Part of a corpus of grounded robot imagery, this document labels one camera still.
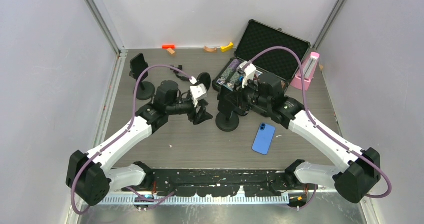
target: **red block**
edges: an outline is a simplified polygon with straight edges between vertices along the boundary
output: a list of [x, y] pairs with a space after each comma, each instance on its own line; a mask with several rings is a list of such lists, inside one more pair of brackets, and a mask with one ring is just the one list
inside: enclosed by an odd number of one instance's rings
[[162, 45], [162, 49], [173, 48], [175, 49], [175, 45]]

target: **wire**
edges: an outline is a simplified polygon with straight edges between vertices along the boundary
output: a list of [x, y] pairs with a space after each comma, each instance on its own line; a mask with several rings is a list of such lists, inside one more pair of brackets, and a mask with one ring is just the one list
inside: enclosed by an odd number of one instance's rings
[[135, 89], [134, 89], [134, 95], [133, 95], [133, 101], [132, 101], [132, 111], [133, 111], [133, 113], [132, 113], [132, 117], [131, 117], [131, 121], [130, 121], [130, 123], [128, 124], [128, 129], [126, 129], [126, 130], [124, 130], [119, 136], [117, 136], [115, 139], [113, 139], [109, 144], [107, 144], [107, 145], [105, 145], [102, 149], [100, 149], [100, 151], [98, 151], [98, 152], [96, 152], [82, 167], [81, 167], [81, 169], [79, 169], [79, 171], [78, 171], [78, 173], [77, 173], [77, 175], [75, 176], [75, 179], [73, 180], [73, 183], [72, 183], [72, 187], [71, 187], [71, 191], [70, 191], [70, 202], [71, 202], [71, 206], [72, 206], [72, 209], [73, 209], [73, 211], [76, 213], [76, 214], [78, 214], [78, 215], [82, 215], [82, 214], [85, 214], [88, 210], [89, 210], [89, 208], [90, 208], [90, 206], [89, 207], [87, 207], [87, 209], [85, 209], [85, 210], [83, 210], [83, 211], [80, 211], [80, 210], [78, 210], [78, 208], [77, 208], [77, 204], [76, 204], [76, 201], [75, 201], [75, 190], [76, 190], [76, 185], [77, 185], [77, 183], [78, 183], [78, 180], [80, 179], [80, 177], [81, 177], [81, 175], [83, 174], [83, 172], [84, 172], [84, 170], [87, 168], [87, 166], [90, 164], [90, 163], [92, 163], [92, 161], [96, 158], [96, 157], [98, 157], [99, 155], [101, 155], [101, 153], [102, 152], [104, 152], [106, 149], [108, 149], [111, 145], [113, 145], [115, 142], [117, 142], [119, 139], [121, 139], [125, 134], [127, 134], [129, 131], [130, 131], [130, 129], [131, 129], [131, 127], [132, 127], [132, 125], [134, 124], [134, 121], [135, 121], [135, 119], [136, 119], [136, 113], [135, 113], [135, 107], [136, 107], [136, 103], [137, 103], [137, 89], [138, 89], [138, 85], [140, 84], [140, 81], [142, 80], [142, 77], [147, 73], [147, 71], [148, 70], [150, 70], [150, 69], [153, 69], [153, 68], [156, 68], [156, 67], [166, 67], [166, 68], [171, 68], [171, 69], [173, 69], [173, 70], [176, 70], [176, 71], [178, 71], [178, 72], [181, 72], [182, 74], [184, 74], [185, 76], [187, 76], [189, 79], [191, 79], [191, 78], [194, 78], [194, 76], [190, 76], [190, 75], [188, 75], [186, 72], [184, 72], [184, 71], [182, 71], [182, 70], [180, 70], [179, 68], [176, 68], [176, 67], [173, 67], [173, 66], [169, 66], [169, 65], [152, 65], [152, 66], [149, 66], [149, 67], [147, 67], [145, 70], [143, 70], [143, 72], [139, 75], [139, 77], [137, 78], [137, 82], [136, 82], [136, 86], [135, 86]]
[[[309, 204], [310, 204], [310, 202], [315, 198], [315, 194], [317, 193], [317, 189], [318, 189], [318, 185], [314, 185], [315, 187], [313, 188], [314, 189], [314, 191], [313, 191], [313, 193], [312, 193], [312, 196], [310, 197], [310, 199], [309, 199], [309, 201], [308, 202], [306, 202], [306, 204], [304, 205], [304, 206], [301, 206], [301, 207], [299, 207], [298, 209], [299, 210], [302, 210], [303, 208], [305, 208], [305, 207], [307, 207]], [[288, 207], [290, 207], [290, 209], [295, 209], [295, 210], [297, 210], [297, 208], [296, 207], [292, 207], [292, 206], [288, 206]]]
[[[299, 57], [297, 56], [297, 54], [293, 51], [293, 50], [291, 50], [291, 49], [289, 49], [289, 48], [287, 48], [287, 47], [284, 47], [284, 46], [273, 46], [273, 47], [269, 47], [269, 48], [267, 48], [267, 49], [265, 49], [265, 50], [263, 50], [263, 51], [261, 51], [259, 54], [257, 54], [257, 55], [255, 55], [251, 60], [249, 60], [243, 67], [244, 68], [246, 68], [249, 64], [251, 64], [253, 61], [255, 61], [257, 58], [259, 58], [259, 56], [261, 56], [261, 55], [263, 55], [263, 54], [265, 54], [266, 52], [268, 52], [268, 51], [271, 51], [271, 50], [278, 50], [278, 49], [280, 49], [280, 50], [285, 50], [285, 51], [288, 51], [289, 53], [291, 53], [295, 58], [296, 58], [296, 61], [297, 61], [297, 64], [299, 65], [299, 68], [300, 69], [302, 69], [302, 63], [301, 63], [301, 61], [300, 61], [300, 59], [299, 59]], [[326, 132], [326, 130], [324, 130], [321, 126], [319, 126], [319, 125], [317, 125], [317, 123], [316, 123], [316, 121], [312, 118], [312, 116], [311, 116], [311, 113], [310, 113], [310, 110], [309, 110], [309, 107], [308, 107], [308, 102], [307, 102], [307, 99], [306, 99], [306, 91], [305, 91], [305, 77], [304, 77], [304, 73], [303, 73], [303, 71], [300, 71], [300, 76], [301, 76], [301, 78], [302, 78], [302, 97], [303, 97], [303, 104], [304, 104], [304, 107], [305, 107], [305, 111], [306, 111], [306, 114], [307, 114], [307, 116], [308, 116], [308, 118], [309, 118], [309, 120], [312, 122], [312, 124], [314, 124], [314, 126], [316, 127], [316, 128], [318, 128], [324, 135], [326, 135], [328, 138], [330, 138], [332, 141], [334, 141], [335, 143], [337, 143], [339, 146], [341, 146], [342, 148], [344, 148], [345, 150], [347, 150], [347, 151], [350, 151], [349, 150], [349, 147], [347, 147], [345, 144], [343, 144], [343, 143], [341, 143], [339, 140], [337, 140], [334, 136], [332, 136], [330, 133], [328, 133], [328, 132]], [[359, 153], [357, 153], [356, 151], [354, 151], [354, 150], [352, 150], [352, 151], [350, 151], [351, 153], [353, 153], [356, 157], [358, 157], [359, 159], [361, 159], [361, 160], [363, 160], [363, 161], [365, 161], [368, 165], [370, 165], [372, 168], [374, 168], [375, 170], [377, 170], [377, 172], [378, 173], [380, 173], [381, 175], [382, 175], [382, 177], [385, 179], [385, 181], [387, 182], [387, 191], [385, 192], [385, 193], [383, 193], [383, 194], [381, 194], [381, 195], [370, 195], [370, 194], [367, 194], [367, 195], [365, 195], [366, 197], [370, 197], [370, 198], [384, 198], [384, 197], [386, 197], [386, 196], [388, 196], [388, 195], [390, 195], [390, 193], [392, 192], [391, 191], [391, 189], [392, 189], [392, 184], [391, 184], [391, 182], [390, 182], [390, 179], [388, 178], [388, 176], [378, 167], [378, 166], [376, 166], [374, 163], [372, 163], [370, 160], [368, 160], [367, 158], [365, 158], [364, 156], [362, 156], [361, 154], [359, 154]]]
[[305, 196], [308, 196], [308, 184], [305, 185]]
[[151, 210], [151, 209], [155, 209], [156, 207], [158, 207], [162, 202], [164, 202], [166, 199], [170, 198], [171, 196], [173, 196], [175, 193], [171, 192], [169, 195], [165, 196], [164, 198], [161, 198], [162, 200], [160, 200], [158, 203], [149, 206], [148, 208], [146, 208], [146, 210]]
[[184, 102], [184, 100], [183, 100], [182, 98], [183, 98], [183, 96], [184, 96], [185, 94], [189, 94], [189, 92], [190, 92], [190, 91], [185, 91], [185, 92], [183, 92], [183, 93], [180, 95], [180, 97], [179, 97], [180, 99], [179, 99], [179, 100], [180, 100], [181, 102]]
[[159, 199], [149, 199], [149, 198], [146, 198], [146, 197], [142, 196], [140, 193], [138, 193], [138, 192], [137, 192], [136, 190], [134, 190], [132, 187], [127, 186], [126, 188], [127, 188], [128, 190], [132, 191], [134, 194], [136, 194], [140, 200], [154, 202], [154, 201], [161, 201], [161, 200], [166, 200], [166, 199], [167, 199], [167, 197], [159, 198]]
[[154, 183], [153, 183], [153, 189], [151, 191], [151, 194], [154, 195], [155, 192], [156, 192], [156, 181], [154, 181]]

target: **phone case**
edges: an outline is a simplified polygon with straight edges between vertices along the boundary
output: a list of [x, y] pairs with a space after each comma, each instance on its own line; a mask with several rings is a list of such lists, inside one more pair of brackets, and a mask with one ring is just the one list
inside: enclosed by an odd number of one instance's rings
[[272, 125], [261, 123], [257, 131], [256, 138], [252, 145], [252, 150], [262, 155], [266, 155], [270, 150], [269, 148], [271, 147], [271, 142], [273, 141], [276, 128]]

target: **pink phone stand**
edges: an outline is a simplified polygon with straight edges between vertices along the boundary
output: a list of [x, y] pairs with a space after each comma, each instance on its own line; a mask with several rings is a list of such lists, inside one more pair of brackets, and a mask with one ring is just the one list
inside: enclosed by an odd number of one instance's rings
[[318, 58], [320, 57], [320, 54], [317, 52], [311, 52], [308, 58], [304, 60], [302, 63], [302, 68], [299, 69], [294, 76], [293, 80], [291, 81], [290, 85], [302, 89], [302, 77], [301, 77], [301, 71], [303, 71], [303, 75], [305, 78], [305, 90], [308, 90], [309, 85], [314, 78], [314, 72], [315, 68], [318, 65]]

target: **wooden tabletop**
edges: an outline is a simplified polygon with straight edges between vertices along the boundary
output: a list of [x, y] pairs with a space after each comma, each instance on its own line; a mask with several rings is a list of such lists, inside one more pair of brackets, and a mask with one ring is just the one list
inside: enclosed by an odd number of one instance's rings
[[[131, 118], [135, 79], [129, 76], [130, 60], [138, 53], [144, 53], [149, 66], [154, 64], [183, 65], [183, 70], [197, 77], [209, 72], [215, 78], [220, 70], [234, 56], [234, 51], [206, 53], [203, 49], [175, 49], [172, 57], [164, 49], [130, 50], [123, 68], [117, 97], [114, 103], [106, 138], [121, 129]], [[174, 80], [184, 92], [188, 82], [179, 80], [168, 68], [149, 71], [146, 81], [159, 86], [163, 80]], [[322, 123], [338, 132], [333, 108], [325, 86], [324, 78], [317, 68], [314, 79], [306, 93], [312, 113]], [[208, 92], [208, 112], [218, 114], [217, 94], [212, 87]], [[303, 102], [302, 92], [289, 87], [286, 93]], [[137, 100], [137, 108], [147, 101]], [[268, 155], [252, 151], [252, 144], [259, 124], [265, 122], [276, 127], [274, 140]], [[187, 115], [170, 116], [169, 122], [154, 135], [143, 140], [116, 164], [128, 166], [142, 161], [152, 168], [249, 168], [285, 169], [297, 159], [315, 164], [331, 164], [330, 160], [305, 139], [274, 123], [270, 118], [255, 112], [240, 117], [240, 125], [233, 132], [223, 132], [215, 125], [215, 118], [199, 125], [188, 121]]]

